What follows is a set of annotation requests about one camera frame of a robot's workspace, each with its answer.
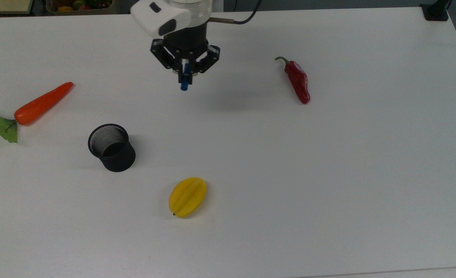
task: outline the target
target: cable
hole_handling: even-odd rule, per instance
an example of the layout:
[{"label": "cable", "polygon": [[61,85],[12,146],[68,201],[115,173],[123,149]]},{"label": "cable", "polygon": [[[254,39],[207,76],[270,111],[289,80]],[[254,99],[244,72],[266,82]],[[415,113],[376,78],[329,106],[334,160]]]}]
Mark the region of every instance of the cable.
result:
[{"label": "cable", "polygon": [[254,9],[254,12],[252,12],[252,14],[249,16],[249,18],[245,19],[244,21],[234,21],[233,24],[241,25],[241,24],[245,24],[245,23],[247,23],[248,21],[250,21],[250,20],[254,17],[254,15],[256,14],[256,12],[257,12],[257,10],[258,10],[258,8],[259,8],[259,6],[260,6],[260,3],[262,3],[262,0],[258,0],[257,6],[256,6],[256,8]]}]

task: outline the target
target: black bracket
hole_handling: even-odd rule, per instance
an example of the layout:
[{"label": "black bracket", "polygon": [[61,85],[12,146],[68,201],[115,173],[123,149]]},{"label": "black bracket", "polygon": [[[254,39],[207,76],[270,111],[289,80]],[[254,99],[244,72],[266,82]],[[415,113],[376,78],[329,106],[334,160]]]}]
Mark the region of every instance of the black bracket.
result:
[{"label": "black bracket", "polygon": [[449,0],[437,0],[432,5],[421,4],[422,11],[424,12],[425,20],[427,21],[447,21],[449,16],[447,15],[446,5]]},{"label": "black bracket", "polygon": [[[204,73],[215,62],[219,60],[220,48],[217,46],[209,46],[208,42],[193,49],[180,49],[168,44],[164,39],[154,39],[151,45],[152,54],[161,62],[166,69],[173,69],[178,73],[178,82],[182,83],[185,76],[188,78],[188,83],[192,84],[193,74]],[[204,53],[207,55],[201,60],[197,59]],[[188,60],[190,72],[183,72],[182,60]]]}]

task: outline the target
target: pepper stem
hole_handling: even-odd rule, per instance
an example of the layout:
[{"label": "pepper stem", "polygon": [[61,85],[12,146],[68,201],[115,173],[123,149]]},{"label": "pepper stem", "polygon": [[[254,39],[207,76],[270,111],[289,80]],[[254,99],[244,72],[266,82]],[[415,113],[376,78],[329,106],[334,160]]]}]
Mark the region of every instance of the pepper stem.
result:
[{"label": "pepper stem", "polygon": [[290,61],[286,60],[286,58],[281,57],[281,56],[276,57],[274,60],[277,60],[277,59],[282,59],[286,63],[286,65],[288,65],[288,63],[290,63]]}]

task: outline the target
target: blue marker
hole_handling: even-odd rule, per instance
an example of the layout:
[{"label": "blue marker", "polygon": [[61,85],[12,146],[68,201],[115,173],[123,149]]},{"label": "blue marker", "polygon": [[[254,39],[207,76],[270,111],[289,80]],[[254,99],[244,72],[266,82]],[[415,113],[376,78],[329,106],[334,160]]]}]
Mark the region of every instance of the blue marker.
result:
[{"label": "blue marker", "polygon": [[185,71],[183,72],[183,80],[181,81],[181,90],[188,90],[188,75],[190,73],[190,64],[185,64]]}]

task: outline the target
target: toy vegetable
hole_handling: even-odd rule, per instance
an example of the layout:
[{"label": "toy vegetable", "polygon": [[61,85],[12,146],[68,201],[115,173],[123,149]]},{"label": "toy vegetable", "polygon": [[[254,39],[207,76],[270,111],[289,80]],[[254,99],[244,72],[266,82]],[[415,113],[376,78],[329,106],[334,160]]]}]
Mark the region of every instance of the toy vegetable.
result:
[{"label": "toy vegetable", "polygon": [[295,61],[288,61],[281,56],[275,58],[275,60],[277,59],[282,59],[286,63],[285,72],[290,78],[295,93],[297,93],[298,98],[303,104],[307,104],[310,101],[310,94],[307,88],[307,74]]},{"label": "toy vegetable", "polygon": [[67,82],[25,104],[17,109],[14,114],[14,120],[0,117],[0,135],[10,143],[17,143],[17,123],[21,125],[32,124],[66,96],[72,87],[73,83]]},{"label": "toy vegetable", "polygon": [[186,178],[180,181],[170,196],[170,210],[177,217],[192,213],[201,203],[207,186],[201,178]]}]

